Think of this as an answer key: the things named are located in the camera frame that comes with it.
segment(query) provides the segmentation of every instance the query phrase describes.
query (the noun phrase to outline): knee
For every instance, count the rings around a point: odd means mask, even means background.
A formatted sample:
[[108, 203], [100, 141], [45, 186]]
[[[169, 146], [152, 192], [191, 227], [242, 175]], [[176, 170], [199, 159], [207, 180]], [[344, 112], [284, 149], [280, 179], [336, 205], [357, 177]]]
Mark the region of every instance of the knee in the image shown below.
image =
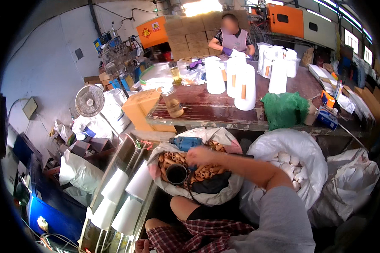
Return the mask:
[[150, 229], [157, 227], [160, 224], [160, 220], [156, 218], [149, 219], [145, 222], [145, 229], [149, 231]]

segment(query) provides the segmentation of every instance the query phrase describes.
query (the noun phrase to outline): electric drill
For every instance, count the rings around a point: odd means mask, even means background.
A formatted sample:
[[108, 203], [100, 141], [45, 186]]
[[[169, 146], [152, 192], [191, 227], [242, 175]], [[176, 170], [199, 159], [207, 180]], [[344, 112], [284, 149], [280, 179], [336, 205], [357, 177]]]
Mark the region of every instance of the electric drill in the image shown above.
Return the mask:
[[176, 145], [180, 151], [187, 152], [191, 148], [203, 145], [203, 139], [197, 137], [179, 136], [169, 138], [169, 143]]

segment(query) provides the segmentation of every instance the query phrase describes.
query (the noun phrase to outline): hand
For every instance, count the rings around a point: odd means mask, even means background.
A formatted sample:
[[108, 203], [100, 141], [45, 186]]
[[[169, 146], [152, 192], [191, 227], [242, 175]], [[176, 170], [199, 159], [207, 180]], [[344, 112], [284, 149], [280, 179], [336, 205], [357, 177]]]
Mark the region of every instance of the hand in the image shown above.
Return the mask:
[[135, 242], [135, 253], [149, 253], [149, 240], [137, 240]]
[[206, 165], [214, 163], [217, 152], [210, 151], [204, 146], [192, 148], [187, 153], [188, 165]]

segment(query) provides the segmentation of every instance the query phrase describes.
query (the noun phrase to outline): tissue box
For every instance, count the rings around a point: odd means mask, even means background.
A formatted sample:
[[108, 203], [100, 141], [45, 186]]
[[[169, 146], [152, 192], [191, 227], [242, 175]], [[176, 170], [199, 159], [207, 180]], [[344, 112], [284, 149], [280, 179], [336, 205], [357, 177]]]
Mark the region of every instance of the tissue box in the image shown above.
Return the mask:
[[319, 107], [317, 119], [332, 130], [338, 127], [338, 119], [336, 116], [322, 106]]

